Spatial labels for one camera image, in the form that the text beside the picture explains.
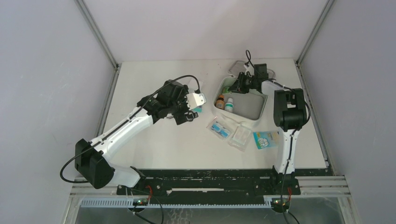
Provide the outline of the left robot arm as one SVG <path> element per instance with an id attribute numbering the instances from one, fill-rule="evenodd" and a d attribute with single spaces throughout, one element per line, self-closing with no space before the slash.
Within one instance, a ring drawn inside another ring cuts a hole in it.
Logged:
<path id="1" fill-rule="evenodd" d="M 198 117 L 194 109 L 205 103 L 205 95 L 200 89 L 190 91 L 177 78 L 165 81 L 107 132 L 90 141 L 79 140 L 75 146 L 75 169 L 85 178 L 83 182 L 95 189 L 111 183 L 126 186 L 136 195 L 143 193 L 146 188 L 144 174 L 132 166 L 112 164 L 112 158 L 135 135 L 161 119 L 171 116 L 177 125 L 193 121 Z"/>

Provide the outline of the grey plastic medicine box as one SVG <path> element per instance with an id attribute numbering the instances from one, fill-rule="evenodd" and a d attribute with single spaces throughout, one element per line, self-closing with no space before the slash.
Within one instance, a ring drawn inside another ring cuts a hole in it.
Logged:
<path id="1" fill-rule="evenodd" d="M 217 92 L 214 94 L 213 104 L 211 110 L 215 116 L 223 119 L 233 120 L 235 123 L 253 128 L 259 125 L 264 108 L 268 99 L 267 95 L 261 94 L 256 90 L 251 90 L 249 93 L 224 93 L 225 102 L 233 99 L 233 111 L 227 112 L 215 106 L 215 103 L 223 93 L 224 88 L 231 86 L 236 81 L 236 78 L 228 76 L 224 78 L 219 85 Z"/>

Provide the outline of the brown bottle orange cap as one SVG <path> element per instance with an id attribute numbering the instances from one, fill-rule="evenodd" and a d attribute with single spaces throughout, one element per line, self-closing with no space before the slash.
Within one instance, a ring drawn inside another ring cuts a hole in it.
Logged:
<path id="1" fill-rule="evenodd" d="M 225 108 L 225 100 L 224 100 L 224 95 L 220 94 L 219 97 L 217 98 L 215 102 L 215 107 L 221 110 L 224 110 Z"/>

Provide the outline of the white bottle green label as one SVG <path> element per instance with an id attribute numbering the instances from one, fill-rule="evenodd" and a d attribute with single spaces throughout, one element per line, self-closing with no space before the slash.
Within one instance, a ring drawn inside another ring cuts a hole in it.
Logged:
<path id="1" fill-rule="evenodd" d="M 224 107 L 224 110 L 226 111 L 226 112 L 230 112 L 230 113 L 233 113 L 233 98 L 228 98 L 227 99 L 227 102 L 225 103 L 225 107 Z"/>

